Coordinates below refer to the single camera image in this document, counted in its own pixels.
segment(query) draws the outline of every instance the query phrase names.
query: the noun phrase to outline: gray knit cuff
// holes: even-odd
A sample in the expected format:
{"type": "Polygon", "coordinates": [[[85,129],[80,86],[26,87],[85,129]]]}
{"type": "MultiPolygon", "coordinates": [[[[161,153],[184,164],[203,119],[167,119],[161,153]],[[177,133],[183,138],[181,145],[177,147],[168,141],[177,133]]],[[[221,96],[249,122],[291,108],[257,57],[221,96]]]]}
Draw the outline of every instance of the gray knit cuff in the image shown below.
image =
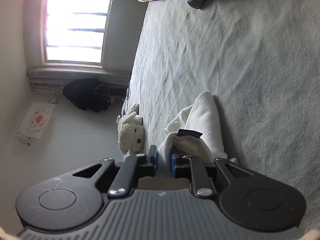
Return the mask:
{"type": "Polygon", "coordinates": [[[201,1],[201,0],[187,0],[187,3],[192,8],[199,10],[201,8],[202,4],[203,4],[203,1],[201,1]]]}

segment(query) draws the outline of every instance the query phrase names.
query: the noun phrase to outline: window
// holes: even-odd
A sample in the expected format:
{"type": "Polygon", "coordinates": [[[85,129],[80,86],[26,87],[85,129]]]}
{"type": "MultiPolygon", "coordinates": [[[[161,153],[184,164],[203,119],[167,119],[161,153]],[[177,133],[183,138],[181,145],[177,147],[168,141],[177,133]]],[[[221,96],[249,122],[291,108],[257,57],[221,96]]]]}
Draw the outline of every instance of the window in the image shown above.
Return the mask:
{"type": "Polygon", "coordinates": [[[111,0],[47,0],[44,60],[100,65],[111,0]]]}

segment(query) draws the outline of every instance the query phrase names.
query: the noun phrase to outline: window frame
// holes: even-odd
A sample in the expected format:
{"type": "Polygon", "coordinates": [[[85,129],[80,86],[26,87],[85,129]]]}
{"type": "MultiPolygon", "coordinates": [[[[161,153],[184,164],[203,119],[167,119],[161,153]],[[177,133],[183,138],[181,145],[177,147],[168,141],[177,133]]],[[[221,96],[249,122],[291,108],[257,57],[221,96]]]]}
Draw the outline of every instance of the window frame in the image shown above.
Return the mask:
{"type": "Polygon", "coordinates": [[[94,29],[98,32],[103,32],[103,43],[102,43],[102,53],[101,53],[101,62],[84,62],[84,61],[68,61],[68,60],[48,60],[47,59],[47,36],[46,36],[46,26],[47,26],[47,3],[48,0],[41,1],[41,20],[40,20],[40,43],[41,43],[41,58],[42,58],[42,65],[43,66],[69,66],[69,67],[93,67],[93,68],[106,68],[105,62],[105,54],[106,54],[106,39],[107,39],[107,29],[108,29],[108,22],[109,16],[111,12],[112,1],[109,2],[108,12],[106,14],[99,13],[99,15],[107,16],[106,24],[104,30],[102,29],[94,29]]]}

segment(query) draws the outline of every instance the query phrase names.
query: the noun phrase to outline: plush toy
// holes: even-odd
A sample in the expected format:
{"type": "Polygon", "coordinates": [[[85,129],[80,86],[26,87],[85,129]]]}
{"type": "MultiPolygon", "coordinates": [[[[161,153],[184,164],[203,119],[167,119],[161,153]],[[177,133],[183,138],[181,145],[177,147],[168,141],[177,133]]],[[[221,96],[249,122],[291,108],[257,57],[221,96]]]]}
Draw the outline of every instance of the plush toy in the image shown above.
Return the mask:
{"type": "Polygon", "coordinates": [[[143,119],[139,104],[135,103],[124,116],[118,116],[119,149],[123,154],[137,154],[144,144],[143,119]]]}

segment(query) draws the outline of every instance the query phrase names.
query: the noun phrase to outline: white logo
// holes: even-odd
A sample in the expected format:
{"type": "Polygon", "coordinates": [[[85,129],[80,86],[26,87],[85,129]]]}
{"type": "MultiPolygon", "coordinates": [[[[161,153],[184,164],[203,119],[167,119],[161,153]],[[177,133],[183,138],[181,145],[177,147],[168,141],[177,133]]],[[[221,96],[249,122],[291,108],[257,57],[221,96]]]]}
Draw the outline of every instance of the white logo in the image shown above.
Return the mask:
{"type": "Polygon", "coordinates": [[[164,195],[167,195],[167,193],[161,192],[161,193],[158,193],[158,195],[159,195],[160,197],[163,197],[164,195]]]}

